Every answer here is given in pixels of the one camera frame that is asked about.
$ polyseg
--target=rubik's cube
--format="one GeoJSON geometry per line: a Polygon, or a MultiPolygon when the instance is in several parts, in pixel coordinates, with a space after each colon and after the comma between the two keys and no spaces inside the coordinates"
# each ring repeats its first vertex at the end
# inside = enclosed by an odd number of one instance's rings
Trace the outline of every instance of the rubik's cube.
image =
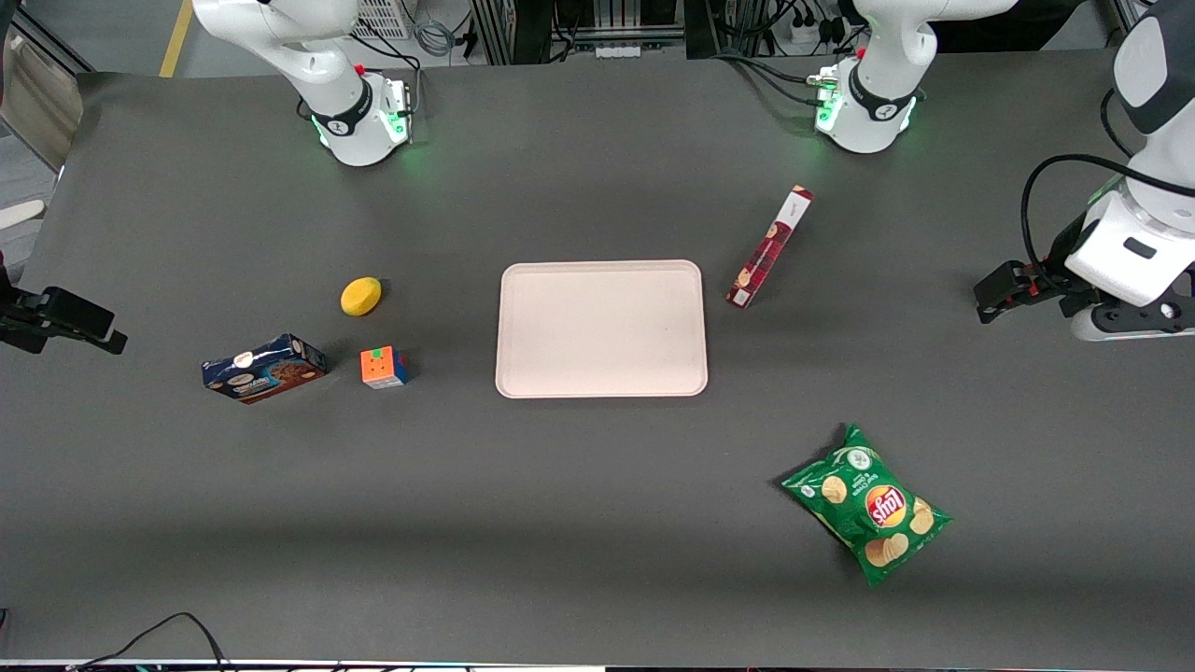
{"type": "Polygon", "coordinates": [[[361,381],[374,390],[406,385],[406,355],[390,346],[362,350],[361,381]]]}

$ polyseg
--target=tray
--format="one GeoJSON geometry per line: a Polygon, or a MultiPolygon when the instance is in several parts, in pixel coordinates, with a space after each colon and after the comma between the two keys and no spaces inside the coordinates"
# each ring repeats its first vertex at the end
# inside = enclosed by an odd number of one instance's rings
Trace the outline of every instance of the tray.
{"type": "Polygon", "coordinates": [[[522,263],[502,274],[503,396],[690,397],[706,380],[693,262],[522,263]]]}

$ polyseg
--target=yellow floor line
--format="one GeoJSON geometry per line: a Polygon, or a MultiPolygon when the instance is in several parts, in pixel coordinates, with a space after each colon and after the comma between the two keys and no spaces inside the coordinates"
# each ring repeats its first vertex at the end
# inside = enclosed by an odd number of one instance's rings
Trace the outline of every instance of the yellow floor line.
{"type": "Polygon", "coordinates": [[[178,67],[178,55],[183,53],[183,42],[186,41],[186,29],[191,26],[191,0],[183,0],[178,7],[178,18],[174,19],[174,30],[170,33],[170,42],[166,44],[166,55],[161,57],[161,68],[158,77],[174,77],[174,68],[178,67]]]}

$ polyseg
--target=chip bag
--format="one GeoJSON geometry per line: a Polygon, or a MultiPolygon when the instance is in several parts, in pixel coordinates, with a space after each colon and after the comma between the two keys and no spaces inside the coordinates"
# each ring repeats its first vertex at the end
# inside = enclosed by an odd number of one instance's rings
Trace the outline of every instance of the chip bag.
{"type": "Polygon", "coordinates": [[[863,566],[868,585],[883,581],[950,517],[905,489],[852,424],[842,447],[783,483],[863,566]]]}

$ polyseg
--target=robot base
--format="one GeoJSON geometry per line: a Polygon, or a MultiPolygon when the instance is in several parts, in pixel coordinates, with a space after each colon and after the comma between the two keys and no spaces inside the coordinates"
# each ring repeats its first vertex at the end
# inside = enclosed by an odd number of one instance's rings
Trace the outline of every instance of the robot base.
{"type": "Polygon", "coordinates": [[[320,143],[350,166],[376,164],[411,138],[406,85],[375,73],[366,73],[361,79],[373,88],[373,109],[357,122],[351,135],[325,133],[319,122],[312,120],[320,143]]]}
{"type": "Polygon", "coordinates": [[[826,99],[814,120],[814,128],[829,135],[839,147],[848,152],[874,154],[887,149],[893,140],[908,128],[909,115],[913,114],[917,98],[909,100],[903,114],[897,110],[887,121],[872,120],[866,108],[851,94],[850,87],[844,85],[851,77],[851,71],[858,65],[858,59],[846,59],[821,69],[821,78],[838,80],[838,85],[831,90],[828,98],[821,96],[826,99]]]}
{"type": "MultiPolygon", "coordinates": [[[[1151,306],[1150,310],[1154,310],[1159,306],[1151,306]]],[[[1171,331],[1162,331],[1158,329],[1141,329],[1138,331],[1104,331],[1096,324],[1095,308],[1087,307],[1083,311],[1076,313],[1071,318],[1071,334],[1080,341],[1133,341],[1140,338],[1166,338],[1170,336],[1195,336],[1195,326],[1188,326],[1187,329],[1181,329],[1182,324],[1177,324],[1171,328],[1171,331]]]]}

